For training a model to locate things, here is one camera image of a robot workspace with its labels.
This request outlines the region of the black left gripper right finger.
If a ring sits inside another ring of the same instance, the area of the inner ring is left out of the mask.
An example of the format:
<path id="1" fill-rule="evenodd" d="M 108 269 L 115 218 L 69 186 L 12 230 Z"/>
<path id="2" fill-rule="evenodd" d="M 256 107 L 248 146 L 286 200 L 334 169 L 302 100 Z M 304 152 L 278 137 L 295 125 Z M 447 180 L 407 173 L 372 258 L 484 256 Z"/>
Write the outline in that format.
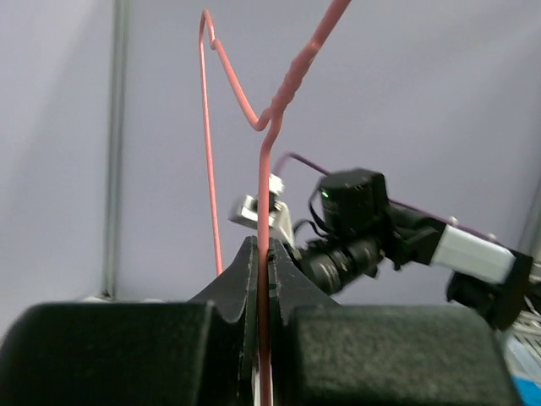
<path id="1" fill-rule="evenodd" d="M 270 239 L 268 277 L 273 403 L 285 405 L 287 381 L 294 372 L 289 319 L 298 307 L 331 307 L 338 303 L 303 275 L 287 247 L 277 239 Z"/>

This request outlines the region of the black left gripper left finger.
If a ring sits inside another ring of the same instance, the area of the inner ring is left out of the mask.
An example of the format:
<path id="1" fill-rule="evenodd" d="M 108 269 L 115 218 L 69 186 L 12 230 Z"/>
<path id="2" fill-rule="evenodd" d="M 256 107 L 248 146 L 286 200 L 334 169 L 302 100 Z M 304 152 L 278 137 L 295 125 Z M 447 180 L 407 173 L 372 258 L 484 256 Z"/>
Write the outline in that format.
<path id="1" fill-rule="evenodd" d="M 257 238 L 248 236 L 230 266 L 189 301 L 206 310 L 200 405 L 254 403 L 257 267 Z"/>

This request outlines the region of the pink wire hanger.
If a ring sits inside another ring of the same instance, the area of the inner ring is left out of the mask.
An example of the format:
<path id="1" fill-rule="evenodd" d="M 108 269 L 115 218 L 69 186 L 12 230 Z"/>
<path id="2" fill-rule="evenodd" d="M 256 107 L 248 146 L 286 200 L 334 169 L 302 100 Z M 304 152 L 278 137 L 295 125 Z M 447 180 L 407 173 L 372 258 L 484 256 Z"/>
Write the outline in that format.
<path id="1" fill-rule="evenodd" d="M 330 33 L 335 28 L 350 2 L 335 0 L 326 10 L 324 17 L 317 26 L 314 34 L 300 53 L 293 59 L 284 76 L 284 80 L 270 105 L 260 114 L 256 115 L 247 99 L 238 77 L 229 61 L 221 41 L 216 38 L 214 23 L 210 11 L 205 9 L 199 21 L 199 72 L 203 107 L 203 123 L 205 132 L 205 152 L 210 195 L 210 214 L 212 218 L 212 231 L 214 239 L 216 273 L 223 272 L 221 258 L 221 240 L 217 212 L 216 186 L 214 176 L 214 162 L 210 132 L 210 111 L 205 66 L 205 38 L 209 38 L 210 48 L 217 52 L 222 67 L 238 101 L 241 110 L 255 131 L 267 129 L 268 132 L 260 147 L 259 158 L 259 184 L 258 184 L 258 221 L 257 246 L 259 251 L 257 276 L 257 327 L 258 327 L 258 356 L 260 365 L 260 404 L 273 404 L 273 387 L 271 374 L 271 344 L 270 344 L 270 312 L 269 312 L 269 277 L 268 257 L 270 244 L 270 197 L 269 177 L 271 164 L 271 149 L 280 134 L 284 112 L 291 103 L 304 76 L 308 73 L 310 65 L 316 58 L 319 50 L 325 44 Z"/>

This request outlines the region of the bright blue tank top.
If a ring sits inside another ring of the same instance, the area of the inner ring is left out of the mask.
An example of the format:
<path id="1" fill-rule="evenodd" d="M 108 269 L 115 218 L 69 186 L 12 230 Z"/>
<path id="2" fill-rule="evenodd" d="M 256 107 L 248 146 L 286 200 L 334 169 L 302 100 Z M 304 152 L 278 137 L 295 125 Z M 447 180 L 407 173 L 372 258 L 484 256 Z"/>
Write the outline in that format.
<path id="1" fill-rule="evenodd" d="M 541 386 L 530 379 L 513 376 L 516 389 L 526 406 L 541 406 Z"/>

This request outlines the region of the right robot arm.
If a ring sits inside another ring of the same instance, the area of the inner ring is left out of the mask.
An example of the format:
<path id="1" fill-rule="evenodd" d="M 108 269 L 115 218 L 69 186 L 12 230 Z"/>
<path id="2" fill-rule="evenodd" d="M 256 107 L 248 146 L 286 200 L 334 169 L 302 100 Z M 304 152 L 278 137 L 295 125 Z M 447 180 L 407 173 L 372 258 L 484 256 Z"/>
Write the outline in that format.
<path id="1" fill-rule="evenodd" d="M 446 299 L 508 329 L 522 311 L 533 258 L 488 237 L 389 199 L 382 173 L 356 168 L 323 176 L 313 197 L 320 236 L 297 251 L 301 272 L 328 295 L 361 276 L 375 277 L 387 259 L 398 271 L 410 262 L 453 274 Z"/>

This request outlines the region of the white plastic basket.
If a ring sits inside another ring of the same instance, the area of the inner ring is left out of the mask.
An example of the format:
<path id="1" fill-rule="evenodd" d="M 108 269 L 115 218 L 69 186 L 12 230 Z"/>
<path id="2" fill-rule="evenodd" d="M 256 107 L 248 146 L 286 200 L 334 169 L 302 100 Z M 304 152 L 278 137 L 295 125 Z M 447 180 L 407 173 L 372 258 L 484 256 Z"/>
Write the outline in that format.
<path id="1" fill-rule="evenodd" d="M 511 374 L 539 384 L 540 315 L 523 311 L 500 341 Z"/>

